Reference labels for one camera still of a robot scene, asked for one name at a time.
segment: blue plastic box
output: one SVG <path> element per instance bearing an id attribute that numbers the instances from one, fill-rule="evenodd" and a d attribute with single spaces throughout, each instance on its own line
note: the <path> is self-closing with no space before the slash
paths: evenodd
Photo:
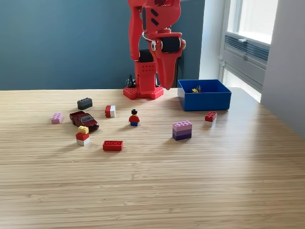
<path id="1" fill-rule="evenodd" d="M 198 85 L 202 93 L 192 93 Z M 231 94 L 219 80 L 178 80 L 178 97 L 185 111 L 228 110 Z"/>

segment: dark red toy car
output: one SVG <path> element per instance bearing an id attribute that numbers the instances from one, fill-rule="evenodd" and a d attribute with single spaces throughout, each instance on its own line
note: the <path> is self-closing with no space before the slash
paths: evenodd
<path id="1" fill-rule="evenodd" d="M 73 125 L 80 127 L 85 126 L 88 127 L 89 132 L 97 130 L 100 126 L 94 118 L 84 111 L 78 111 L 75 113 L 70 114 L 70 119 Z"/>

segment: white wall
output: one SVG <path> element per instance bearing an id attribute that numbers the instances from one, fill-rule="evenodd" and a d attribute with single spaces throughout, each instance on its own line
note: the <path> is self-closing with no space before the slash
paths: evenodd
<path id="1" fill-rule="evenodd" d="M 205 0 L 199 79 L 218 79 L 224 6 L 225 0 Z"/>
<path id="2" fill-rule="evenodd" d="M 305 0 L 279 0 L 261 103 L 305 137 Z"/>

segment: window frame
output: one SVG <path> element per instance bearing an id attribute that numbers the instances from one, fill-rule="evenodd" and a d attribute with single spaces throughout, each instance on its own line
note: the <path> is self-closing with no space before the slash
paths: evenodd
<path id="1" fill-rule="evenodd" d="M 234 9 L 235 15 L 233 31 L 238 32 L 243 0 L 235 1 L 236 5 Z M 229 23 L 230 6 L 231 0 L 226 0 L 221 49 L 219 55 L 220 69 L 218 79 L 223 82 L 224 69 L 228 68 L 229 71 L 236 74 L 236 76 L 242 79 L 245 83 L 249 84 L 251 87 L 261 92 L 264 84 L 264 75 L 266 71 L 267 61 L 248 55 L 245 52 L 234 48 L 233 46 L 225 44 L 225 36 L 229 35 L 241 40 L 246 39 L 248 42 L 251 42 L 258 46 L 263 45 L 266 47 L 270 47 L 270 44 L 244 37 L 236 33 L 228 32 L 227 29 Z"/>

